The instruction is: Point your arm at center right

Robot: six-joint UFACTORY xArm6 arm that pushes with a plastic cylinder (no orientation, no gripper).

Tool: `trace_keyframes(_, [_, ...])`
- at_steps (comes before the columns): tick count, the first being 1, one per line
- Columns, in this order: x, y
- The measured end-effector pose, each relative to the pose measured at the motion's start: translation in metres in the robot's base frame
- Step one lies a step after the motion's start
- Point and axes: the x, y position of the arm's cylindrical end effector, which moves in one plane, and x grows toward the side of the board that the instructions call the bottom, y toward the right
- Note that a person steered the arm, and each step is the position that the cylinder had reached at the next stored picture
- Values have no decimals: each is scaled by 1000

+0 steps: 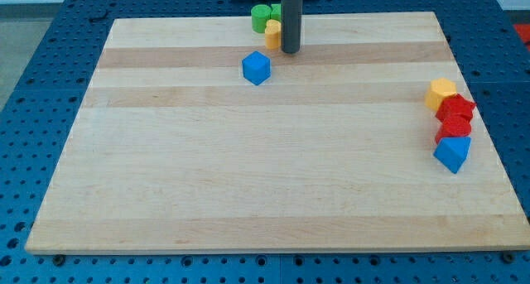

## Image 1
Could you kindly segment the grey cylindrical robot arm rod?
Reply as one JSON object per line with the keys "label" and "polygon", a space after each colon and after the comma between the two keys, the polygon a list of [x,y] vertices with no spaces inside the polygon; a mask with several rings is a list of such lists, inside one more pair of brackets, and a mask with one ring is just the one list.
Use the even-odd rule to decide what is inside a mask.
{"label": "grey cylindrical robot arm rod", "polygon": [[296,54],[301,47],[301,14],[303,0],[281,0],[282,51]]}

